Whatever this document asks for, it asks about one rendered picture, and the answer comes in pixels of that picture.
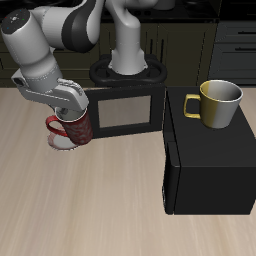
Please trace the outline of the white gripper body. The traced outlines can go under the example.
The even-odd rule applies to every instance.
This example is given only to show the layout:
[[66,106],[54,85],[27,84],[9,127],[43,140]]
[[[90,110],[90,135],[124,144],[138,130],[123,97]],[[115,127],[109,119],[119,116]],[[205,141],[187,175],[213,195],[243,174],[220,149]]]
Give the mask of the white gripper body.
[[58,85],[47,92],[32,91],[26,86],[19,88],[22,96],[31,101],[81,112],[89,105],[89,99],[82,87],[72,81],[59,78]]

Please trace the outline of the red mug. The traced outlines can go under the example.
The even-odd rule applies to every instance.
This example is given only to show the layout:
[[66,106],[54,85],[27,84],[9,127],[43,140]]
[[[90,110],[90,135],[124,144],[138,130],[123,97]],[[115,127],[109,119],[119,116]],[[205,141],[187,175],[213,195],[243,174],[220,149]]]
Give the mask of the red mug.
[[[52,127],[52,122],[58,122],[62,129]],[[46,119],[46,127],[56,135],[68,137],[76,145],[85,145],[93,138],[93,130],[87,110],[74,111],[56,107],[55,114]]]

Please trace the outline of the yellow and white mug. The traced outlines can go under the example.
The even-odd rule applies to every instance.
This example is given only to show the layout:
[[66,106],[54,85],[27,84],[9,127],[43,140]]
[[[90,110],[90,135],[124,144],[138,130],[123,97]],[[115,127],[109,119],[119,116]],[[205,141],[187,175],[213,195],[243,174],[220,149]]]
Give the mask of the yellow and white mug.
[[[187,118],[199,119],[211,129],[226,128],[238,108],[243,91],[236,84],[224,80],[209,80],[202,83],[198,94],[187,94],[183,103],[183,114]],[[188,113],[187,102],[199,101],[199,113]]]

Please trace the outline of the black microwave oven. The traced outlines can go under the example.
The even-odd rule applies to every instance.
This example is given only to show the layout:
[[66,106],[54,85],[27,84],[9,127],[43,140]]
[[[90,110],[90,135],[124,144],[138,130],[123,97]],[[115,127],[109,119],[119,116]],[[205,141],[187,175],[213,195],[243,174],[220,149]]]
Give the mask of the black microwave oven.
[[153,100],[149,122],[102,128],[100,101],[141,93],[131,88],[88,90],[93,137],[162,131],[166,152],[162,194],[166,213],[249,214],[256,201],[256,138],[240,109],[230,125],[220,130],[185,117],[185,96],[198,92],[197,87],[156,85],[147,90]]

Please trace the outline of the white plate with red rim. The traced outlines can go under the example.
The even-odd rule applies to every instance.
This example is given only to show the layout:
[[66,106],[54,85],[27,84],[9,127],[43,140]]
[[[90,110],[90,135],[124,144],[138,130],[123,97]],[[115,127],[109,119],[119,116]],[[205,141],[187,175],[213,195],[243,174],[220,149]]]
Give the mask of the white plate with red rim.
[[77,147],[68,137],[51,132],[47,138],[48,144],[55,150],[73,150]]

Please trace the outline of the dark kitchen cupboards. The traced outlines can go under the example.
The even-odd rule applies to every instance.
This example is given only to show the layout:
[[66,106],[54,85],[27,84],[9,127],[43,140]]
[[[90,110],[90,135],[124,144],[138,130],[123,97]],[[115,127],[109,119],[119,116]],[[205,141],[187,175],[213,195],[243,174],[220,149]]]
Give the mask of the dark kitchen cupboards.
[[[199,86],[209,80],[208,73],[217,26],[223,21],[244,21],[226,3],[236,0],[175,0],[174,9],[130,9],[141,22],[140,46],[145,54],[153,54],[167,69],[166,86]],[[2,19],[18,8],[33,9],[38,6],[74,7],[82,0],[0,0]],[[94,87],[90,80],[90,67],[103,54],[111,54],[116,47],[114,21],[103,10],[100,38],[88,53],[75,53],[56,49],[54,56],[65,79],[82,87]],[[19,66],[13,61],[0,31],[0,87],[16,87],[11,76]]]

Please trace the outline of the grey drawer cabinet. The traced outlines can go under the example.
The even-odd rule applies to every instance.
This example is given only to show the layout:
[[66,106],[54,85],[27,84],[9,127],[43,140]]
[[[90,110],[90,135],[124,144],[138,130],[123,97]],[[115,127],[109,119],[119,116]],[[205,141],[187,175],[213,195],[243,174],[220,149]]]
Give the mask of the grey drawer cabinet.
[[208,79],[256,86],[256,21],[218,24]]

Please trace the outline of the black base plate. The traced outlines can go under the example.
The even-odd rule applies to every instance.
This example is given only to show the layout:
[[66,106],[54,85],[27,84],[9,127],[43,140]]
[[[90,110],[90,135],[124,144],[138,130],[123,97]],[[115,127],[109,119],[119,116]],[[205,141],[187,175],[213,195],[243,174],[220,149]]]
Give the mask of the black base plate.
[[96,87],[127,87],[145,84],[162,83],[167,78],[166,67],[153,54],[146,54],[147,69],[135,75],[121,75],[108,67],[112,57],[103,54],[90,67],[89,76]]

